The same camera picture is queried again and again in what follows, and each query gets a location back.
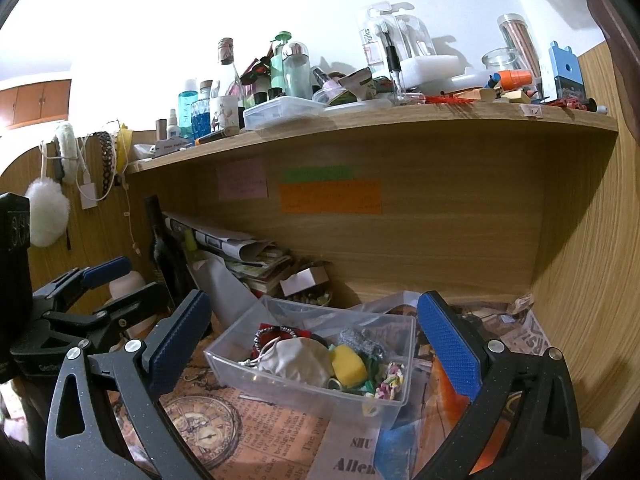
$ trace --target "cabinet door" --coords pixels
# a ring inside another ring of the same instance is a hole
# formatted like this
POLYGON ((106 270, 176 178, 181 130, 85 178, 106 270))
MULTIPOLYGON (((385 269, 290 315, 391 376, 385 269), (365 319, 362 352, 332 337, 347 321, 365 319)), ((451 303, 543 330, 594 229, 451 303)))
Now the cabinet door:
POLYGON ((17 96, 17 88, 8 88, 0 91, 0 128, 14 124, 14 108, 17 96))
POLYGON ((44 83, 40 117, 49 121, 68 119, 70 90, 71 80, 69 79, 44 83))
POLYGON ((14 124, 30 123, 40 119, 44 83, 18 87, 15 101, 14 124))

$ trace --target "pink sticky note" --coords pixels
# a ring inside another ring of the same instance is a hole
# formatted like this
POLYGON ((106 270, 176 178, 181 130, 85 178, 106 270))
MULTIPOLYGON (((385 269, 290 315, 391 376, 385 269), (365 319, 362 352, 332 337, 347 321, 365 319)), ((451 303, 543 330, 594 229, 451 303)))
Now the pink sticky note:
POLYGON ((259 156, 218 164, 216 175, 220 200, 247 200, 269 196, 267 177, 259 156))

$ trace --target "brown curtain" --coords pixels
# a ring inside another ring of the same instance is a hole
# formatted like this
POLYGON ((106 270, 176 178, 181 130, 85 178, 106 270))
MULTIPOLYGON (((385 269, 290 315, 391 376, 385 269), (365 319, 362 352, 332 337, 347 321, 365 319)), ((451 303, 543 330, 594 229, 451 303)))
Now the brown curtain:
POLYGON ((626 126, 640 145, 640 49, 609 0, 587 0, 587 6, 607 41, 616 68, 618 94, 626 126))

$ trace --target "stack of books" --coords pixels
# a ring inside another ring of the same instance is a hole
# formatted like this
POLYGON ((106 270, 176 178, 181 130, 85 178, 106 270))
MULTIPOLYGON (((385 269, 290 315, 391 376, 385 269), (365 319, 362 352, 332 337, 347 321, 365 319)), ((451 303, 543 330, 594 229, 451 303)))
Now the stack of books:
POLYGON ((280 280, 287 279, 295 269, 288 250, 271 240, 216 227, 204 218, 164 214, 170 232, 183 237, 186 229, 192 229, 199 248, 221 257, 226 268, 256 296, 282 296, 280 280))

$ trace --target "small white bottle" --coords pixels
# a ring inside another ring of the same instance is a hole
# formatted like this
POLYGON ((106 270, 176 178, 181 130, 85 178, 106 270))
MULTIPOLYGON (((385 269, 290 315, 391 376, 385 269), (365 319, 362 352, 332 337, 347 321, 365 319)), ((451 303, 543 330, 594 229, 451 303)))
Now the small white bottle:
POLYGON ((178 117, 175 115, 175 108, 171 108, 169 119, 167 120, 166 138, 180 136, 180 126, 178 126, 178 117))

